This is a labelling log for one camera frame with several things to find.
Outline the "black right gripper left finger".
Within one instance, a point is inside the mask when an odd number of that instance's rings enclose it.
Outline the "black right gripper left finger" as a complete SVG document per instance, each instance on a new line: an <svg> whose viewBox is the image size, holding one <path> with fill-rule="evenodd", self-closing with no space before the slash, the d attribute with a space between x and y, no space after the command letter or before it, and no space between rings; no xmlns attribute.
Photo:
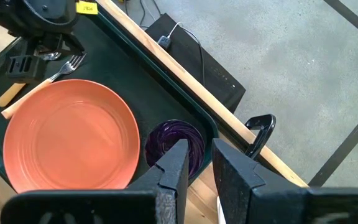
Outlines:
<svg viewBox="0 0 358 224"><path fill-rule="evenodd" d="M182 224L188 142L177 141L123 190L37 190L3 206L1 224Z"/></svg>

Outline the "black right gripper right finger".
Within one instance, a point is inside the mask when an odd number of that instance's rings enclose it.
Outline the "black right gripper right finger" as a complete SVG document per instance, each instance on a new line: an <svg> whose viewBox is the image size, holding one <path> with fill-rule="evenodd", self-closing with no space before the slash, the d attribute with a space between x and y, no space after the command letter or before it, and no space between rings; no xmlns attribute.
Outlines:
<svg viewBox="0 0 358 224"><path fill-rule="evenodd" d="M212 157L227 224L358 224L358 188L297 186L221 139Z"/></svg>

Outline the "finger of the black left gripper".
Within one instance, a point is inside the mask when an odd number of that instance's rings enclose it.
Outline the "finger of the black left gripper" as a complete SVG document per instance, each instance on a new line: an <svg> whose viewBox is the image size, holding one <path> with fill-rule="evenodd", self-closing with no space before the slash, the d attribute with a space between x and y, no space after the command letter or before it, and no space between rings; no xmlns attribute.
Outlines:
<svg viewBox="0 0 358 224"><path fill-rule="evenodd" d="M84 47L73 34L47 33L47 49L50 52L70 55L83 55L85 52Z"/></svg>
<svg viewBox="0 0 358 224"><path fill-rule="evenodd" d="M44 78L46 62L34 55L39 38L24 40L19 55L11 56L6 75L14 83L34 83Z"/></svg>

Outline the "fork with orange handle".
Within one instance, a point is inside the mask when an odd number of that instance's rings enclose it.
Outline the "fork with orange handle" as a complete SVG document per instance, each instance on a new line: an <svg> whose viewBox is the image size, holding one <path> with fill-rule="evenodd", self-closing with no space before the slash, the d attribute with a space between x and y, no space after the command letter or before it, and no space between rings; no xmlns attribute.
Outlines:
<svg viewBox="0 0 358 224"><path fill-rule="evenodd" d="M21 99L17 100L14 104L9 106L7 109L3 110L1 114L4 116L5 119L10 119L14 115L14 113L19 109L19 107L33 94L37 91L45 88L47 85L53 83L57 78L61 77L62 75L69 75L73 73L81 64L83 59L85 58L86 54L83 55L74 55L72 56L69 61L67 61L61 69L50 78L47 78L42 83L34 87L30 92L24 95Z"/></svg>

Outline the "spoon with orange handle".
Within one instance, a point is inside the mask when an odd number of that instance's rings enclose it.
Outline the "spoon with orange handle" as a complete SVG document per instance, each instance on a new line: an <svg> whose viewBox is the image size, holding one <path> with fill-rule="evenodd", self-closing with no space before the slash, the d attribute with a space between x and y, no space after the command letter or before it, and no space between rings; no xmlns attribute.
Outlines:
<svg viewBox="0 0 358 224"><path fill-rule="evenodd" d="M57 60L61 53L54 52L49 54L39 54L37 56L45 61L52 61ZM22 90L22 88L26 86L26 83L14 83L9 89L7 89L1 96L0 96L0 107L7 106L11 100Z"/></svg>

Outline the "purple faceted plastic cup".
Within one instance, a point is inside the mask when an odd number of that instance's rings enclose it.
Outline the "purple faceted plastic cup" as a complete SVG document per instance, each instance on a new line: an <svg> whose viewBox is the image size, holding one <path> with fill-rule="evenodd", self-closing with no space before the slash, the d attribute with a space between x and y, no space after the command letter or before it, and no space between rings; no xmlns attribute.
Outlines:
<svg viewBox="0 0 358 224"><path fill-rule="evenodd" d="M204 162L206 144L200 132L191 124L172 119L157 125L149 134L144 149L147 164L152 167L177 141L188 141L189 172L192 179Z"/></svg>

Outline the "orange plastic plate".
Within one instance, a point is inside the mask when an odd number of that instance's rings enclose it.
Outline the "orange plastic plate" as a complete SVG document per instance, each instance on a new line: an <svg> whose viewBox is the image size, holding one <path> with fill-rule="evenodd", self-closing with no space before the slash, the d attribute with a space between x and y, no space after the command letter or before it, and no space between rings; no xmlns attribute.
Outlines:
<svg viewBox="0 0 358 224"><path fill-rule="evenodd" d="M30 96L4 135L3 162L16 192L123 189L135 174L140 136L114 91L64 80Z"/></svg>

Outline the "dark green plastic tray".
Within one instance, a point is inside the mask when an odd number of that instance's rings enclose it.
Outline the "dark green plastic tray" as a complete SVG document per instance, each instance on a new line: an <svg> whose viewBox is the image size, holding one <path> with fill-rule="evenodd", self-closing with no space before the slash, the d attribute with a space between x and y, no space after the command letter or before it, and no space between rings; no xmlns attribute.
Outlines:
<svg viewBox="0 0 358 224"><path fill-rule="evenodd" d="M203 165L189 180L193 182L211 162L211 140L219 136L212 117L111 16L81 16L74 26L74 35L87 55L69 78L91 80L115 91L132 110L142 144L158 124L168 120L187 122L199 131L205 153ZM22 44L16 38L0 51L0 96L12 83L5 75L9 57L19 54ZM1 110L0 176L6 180L2 144L8 121Z"/></svg>

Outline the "yellow sticker label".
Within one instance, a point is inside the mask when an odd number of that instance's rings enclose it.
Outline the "yellow sticker label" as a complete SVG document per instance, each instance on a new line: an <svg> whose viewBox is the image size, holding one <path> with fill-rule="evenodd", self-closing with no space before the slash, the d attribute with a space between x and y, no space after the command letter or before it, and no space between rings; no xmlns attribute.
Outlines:
<svg viewBox="0 0 358 224"><path fill-rule="evenodd" d="M98 14L98 4L94 1L78 0L76 2L76 12L79 14Z"/></svg>

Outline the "black table clamp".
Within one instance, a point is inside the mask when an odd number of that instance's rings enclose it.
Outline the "black table clamp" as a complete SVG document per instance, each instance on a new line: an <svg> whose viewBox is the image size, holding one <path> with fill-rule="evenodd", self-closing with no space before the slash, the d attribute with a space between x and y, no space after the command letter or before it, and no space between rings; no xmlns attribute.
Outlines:
<svg viewBox="0 0 358 224"><path fill-rule="evenodd" d="M254 142L249 145L245 151L245 155L255 160L255 158L260 154L262 148L265 146L266 142L269 140L272 132L275 128L276 117L272 114L265 114L260 116L255 116L250 118L245 126L249 130L257 130L258 135L256 136Z"/></svg>

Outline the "black equipment box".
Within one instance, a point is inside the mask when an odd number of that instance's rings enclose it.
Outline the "black equipment box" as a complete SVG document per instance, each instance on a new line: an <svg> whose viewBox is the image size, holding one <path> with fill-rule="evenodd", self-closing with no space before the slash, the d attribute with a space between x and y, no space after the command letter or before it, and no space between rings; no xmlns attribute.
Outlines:
<svg viewBox="0 0 358 224"><path fill-rule="evenodd" d="M246 89L198 42L182 28L173 26L176 22L163 14L148 29L153 40L163 35L171 35L172 44L168 53L199 82L205 81L206 89L214 95L230 112L235 112Z"/></svg>

